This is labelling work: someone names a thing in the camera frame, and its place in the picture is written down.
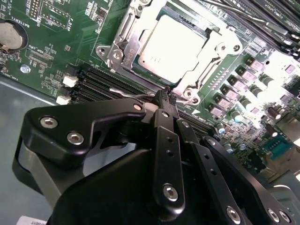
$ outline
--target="black dimm slot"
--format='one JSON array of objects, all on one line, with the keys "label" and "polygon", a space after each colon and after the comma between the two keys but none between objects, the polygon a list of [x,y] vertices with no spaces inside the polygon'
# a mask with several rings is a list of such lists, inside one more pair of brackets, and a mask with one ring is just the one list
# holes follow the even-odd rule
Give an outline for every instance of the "black dimm slot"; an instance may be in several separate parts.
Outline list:
[{"label": "black dimm slot", "polygon": [[284,4],[285,7],[287,7],[292,13],[294,13],[295,15],[297,15],[297,16],[300,18],[300,12],[297,11],[297,10],[295,9],[295,7],[292,5],[291,2],[288,2],[287,0],[280,0],[280,2],[281,2],[282,4]]},{"label": "black dimm slot", "polygon": [[270,3],[273,4],[279,11],[281,11],[287,18],[291,20],[296,26],[300,25],[300,19],[298,16],[293,14],[290,10],[288,10],[279,0],[268,0]]},{"label": "black dimm slot", "polygon": [[[291,27],[288,26],[286,23],[283,22],[282,19],[278,18],[274,13],[266,10],[265,4],[268,3],[270,5],[272,5],[274,8],[275,6],[271,3],[271,1],[267,1],[267,0],[250,0],[252,3],[254,3],[256,6],[258,6],[261,10],[263,10],[266,14],[268,14],[270,17],[272,17],[278,24],[280,24],[281,26],[283,26],[286,30],[294,33],[295,30]],[[284,15],[287,19],[291,20],[287,15],[285,15],[284,13],[282,13],[279,9],[276,9],[278,12],[280,12],[282,15]]]},{"label": "black dimm slot", "polygon": [[[232,1],[227,0],[226,2],[230,2],[231,6],[233,7],[237,7],[242,11],[248,11],[251,14],[260,17],[262,19],[264,19],[265,21],[269,21],[272,23],[276,23],[273,19],[271,19],[270,17],[268,17],[262,10],[260,10],[257,6],[255,6],[253,3],[251,3],[249,0],[237,0],[235,2],[237,2],[238,4],[240,4],[242,7],[239,7],[238,4],[234,4]],[[276,41],[276,43],[281,46],[284,45],[284,38],[280,35],[280,34],[275,34],[273,33],[269,28],[262,26],[259,23],[256,22],[250,22],[251,24],[253,24],[258,30],[260,30],[261,32],[263,32],[265,35],[267,35],[268,37],[272,38],[274,41]]]},{"label": "black dimm slot", "polygon": [[234,20],[236,20],[240,24],[242,24],[244,27],[247,27],[249,30],[251,30],[256,36],[258,36],[261,40],[263,40],[265,43],[267,43],[270,47],[272,47],[278,51],[281,51],[282,42],[278,41],[279,38],[275,39],[273,36],[271,36],[266,31],[260,30],[258,27],[255,26],[255,24],[242,19],[240,16],[237,16],[235,13],[227,11],[227,14],[230,15]]}]

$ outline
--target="black plastic part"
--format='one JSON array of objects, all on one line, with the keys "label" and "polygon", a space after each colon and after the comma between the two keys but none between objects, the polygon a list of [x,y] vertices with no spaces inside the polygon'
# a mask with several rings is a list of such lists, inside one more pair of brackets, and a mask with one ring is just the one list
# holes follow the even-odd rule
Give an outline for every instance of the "black plastic part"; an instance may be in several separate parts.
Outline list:
[{"label": "black plastic part", "polygon": [[[238,192],[244,199],[247,217],[253,224],[295,224],[288,210],[239,164],[235,158],[228,154],[220,143],[211,137],[204,137],[203,144],[210,149],[231,193]],[[291,223],[286,222],[284,219],[275,222],[268,212],[269,209],[274,211],[278,216],[280,216],[279,211],[283,211],[291,219]]]},{"label": "black plastic part", "polygon": [[13,25],[14,29],[18,32],[18,34],[22,37],[22,46],[20,48],[8,49],[7,52],[5,52],[5,53],[13,54],[13,53],[27,47],[27,45],[29,43],[29,37],[28,37],[28,34],[27,34],[25,28],[21,24],[19,24],[18,22],[14,21],[14,20],[2,20],[2,19],[0,19],[0,23],[10,23],[11,25]]},{"label": "black plastic part", "polygon": [[152,153],[136,150],[67,189],[47,225],[216,225],[199,171],[182,164],[186,207],[172,222],[162,223],[151,204]]},{"label": "black plastic part", "polygon": [[[21,137],[33,152],[46,157],[61,168],[76,168],[83,164],[92,146],[94,132],[108,129],[112,124],[141,120],[145,109],[134,99],[118,99],[76,105],[35,108],[25,114]],[[43,117],[53,117],[58,126],[52,129],[40,124]],[[84,137],[81,145],[67,140],[70,132]]]}]

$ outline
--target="silver screw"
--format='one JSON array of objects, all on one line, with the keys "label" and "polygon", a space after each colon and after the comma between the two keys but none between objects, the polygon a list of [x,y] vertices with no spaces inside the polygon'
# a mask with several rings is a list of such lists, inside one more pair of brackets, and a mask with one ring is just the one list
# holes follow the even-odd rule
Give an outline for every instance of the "silver screw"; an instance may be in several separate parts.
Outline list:
[{"label": "silver screw", "polygon": [[67,135],[67,140],[74,145],[81,145],[84,141],[83,136],[77,132],[71,132]]},{"label": "silver screw", "polygon": [[291,219],[283,211],[280,210],[279,213],[286,222],[288,222],[288,223],[291,222]]},{"label": "silver screw", "polygon": [[166,112],[162,112],[162,114],[164,117],[167,117],[167,118],[169,117],[169,114],[167,114]]},{"label": "silver screw", "polygon": [[58,122],[52,117],[43,117],[39,121],[44,128],[52,129],[58,126]]},{"label": "silver screw", "polygon": [[150,2],[150,0],[140,0],[140,3],[142,5],[147,5]]},{"label": "silver screw", "polygon": [[31,72],[31,69],[30,69],[29,66],[23,64],[23,65],[21,65],[21,67],[20,67],[20,71],[21,71],[22,73],[24,73],[24,74],[28,74],[28,73]]},{"label": "silver screw", "polygon": [[271,218],[276,222],[276,223],[279,223],[279,217],[277,216],[277,214],[271,210],[271,209],[268,209],[268,213],[270,214]]},{"label": "silver screw", "polygon": [[133,107],[134,107],[136,110],[142,110],[142,108],[141,108],[139,105],[137,105],[137,104],[134,104]]},{"label": "silver screw", "polygon": [[215,145],[216,145],[216,143],[215,143],[213,140],[211,140],[211,139],[208,139],[207,142],[208,142],[209,144],[211,144],[212,146],[215,146]]},{"label": "silver screw", "polygon": [[234,210],[233,207],[228,206],[228,207],[226,208],[226,212],[227,212],[227,215],[229,216],[229,218],[230,218],[235,224],[240,224],[240,223],[241,223],[240,216],[239,216],[239,214],[237,213],[237,211]]},{"label": "silver screw", "polygon": [[171,202],[178,200],[178,193],[171,185],[164,185],[164,195]]},{"label": "silver screw", "polygon": [[186,128],[189,127],[189,124],[188,124],[187,122],[185,122],[185,121],[183,121],[182,124],[183,124]]},{"label": "silver screw", "polygon": [[119,60],[119,59],[120,59],[120,54],[117,53],[117,52],[115,52],[115,53],[113,54],[113,57],[114,57],[115,59]]}]

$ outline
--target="motherboard component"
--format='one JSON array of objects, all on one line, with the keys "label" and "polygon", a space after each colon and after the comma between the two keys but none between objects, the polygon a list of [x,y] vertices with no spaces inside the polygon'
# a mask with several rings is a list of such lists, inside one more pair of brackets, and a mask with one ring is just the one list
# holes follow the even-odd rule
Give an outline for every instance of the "motherboard component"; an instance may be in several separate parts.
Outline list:
[{"label": "motherboard component", "polygon": [[297,120],[292,114],[288,113],[277,123],[277,126],[295,145],[300,146],[299,120]]},{"label": "motherboard component", "polygon": [[225,98],[223,98],[220,95],[217,95],[215,97],[215,102],[217,103],[218,106],[220,106],[224,109],[227,109],[233,105],[232,102],[227,101]]},{"label": "motherboard component", "polygon": [[225,144],[223,145],[223,147],[229,154],[233,153],[233,148],[231,147],[231,144]]},{"label": "motherboard component", "polygon": [[235,122],[240,123],[243,121],[243,116],[238,111],[233,111],[230,116],[234,119]]},{"label": "motherboard component", "polygon": [[237,90],[245,91],[248,89],[248,86],[244,84],[242,81],[240,81],[238,78],[236,78],[235,76],[231,76],[228,79],[228,82]]},{"label": "motherboard component", "polygon": [[264,68],[264,65],[253,57],[248,59],[246,64],[258,72],[262,71]]},{"label": "motherboard component", "polygon": [[226,85],[221,89],[221,92],[223,93],[223,95],[225,95],[226,97],[234,101],[240,98],[240,95],[238,93],[236,93],[234,90],[232,90],[230,87]]},{"label": "motherboard component", "polygon": [[260,88],[254,88],[252,91],[251,91],[255,97],[257,97],[258,99],[261,99],[263,97],[263,90],[260,89]]},{"label": "motherboard component", "polygon": [[[161,14],[166,4],[167,0],[131,0],[112,45],[98,45],[96,54],[112,72],[154,92],[172,83],[173,93],[185,104],[198,105],[198,92],[210,75],[227,55],[239,55],[243,45],[225,22],[214,20],[218,30],[190,27],[174,9]],[[189,5],[200,8],[193,1]],[[141,68],[153,79],[138,74]],[[158,77],[159,84],[154,82]]]},{"label": "motherboard component", "polygon": [[276,137],[278,135],[277,130],[275,130],[271,124],[266,124],[265,128],[271,137]]},{"label": "motherboard component", "polygon": [[272,77],[269,77],[269,76],[266,76],[265,78],[263,78],[262,83],[264,85],[266,85],[268,88],[274,87],[276,85],[276,81]]},{"label": "motherboard component", "polygon": [[248,71],[246,68],[241,67],[238,71],[237,71],[238,75],[240,75],[241,77],[243,77],[245,80],[249,81],[249,82],[253,82],[257,79],[256,76],[254,76],[250,71]]},{"label": "motherboard component", "polygon": [[0,51],[15,53],[28,45],[28,35],[21,24],[0,19],[0,31]]},{"label": "motherboard component", "polygon": [[216,128],[217,128],[217,132],[218,132],[219,134],[222,135],[222,134],[225,133],[225,128],[224,128],[224,126],[223,126],[222,123],[218,123],[217,126],[216,126]]},{"label": "motherboard component", "polygon": [[281,114],[273,107],[268,108],[268,113],[272,118],[274,118],[276,120],[281,118]]},{"label": "motherboard component", "polygon": [[272,160],[275,160],[285,154],[291,147],[292,143],[288,142],[282,135],[272,138],[262,146],[266,152],[272,152]]},{"label": "motherboard component", "polygon": [[244,108],[251,112],[254,109],[254,104],[252,102],[250,102],[250,100],[248,99],[244,99],[241,101],[241,104],[244,106]]},{"label": "motherboard component", "polygon": [[211,114],[213,114],[216,117],[220,117],[225,113],[223,109],[221,109],[220,107],[218,107],[214,104],[210,104],[210,106],[208,107],[208,110]]}]

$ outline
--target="ram slot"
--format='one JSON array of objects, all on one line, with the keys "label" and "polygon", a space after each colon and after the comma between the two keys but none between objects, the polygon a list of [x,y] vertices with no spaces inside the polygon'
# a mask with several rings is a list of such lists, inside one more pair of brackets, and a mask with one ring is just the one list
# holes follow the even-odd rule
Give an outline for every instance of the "ram slot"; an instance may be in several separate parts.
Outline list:
[{"label": "ram slot", "polygon": [[293,0],[280,0],[292,13],[297,15],[300,18],[300,0],[299,3]]},{"label": "ram slot", "polygon": [[281,12],[280,9],[276,8],[272,0],[250,0],[261,10],[263,10],[267,15],[273,18],[278,24],[283,26],[285,29],[291,33],[300,32],[300,28],[296,25],[297,23],[293,21],[288,15]]}]

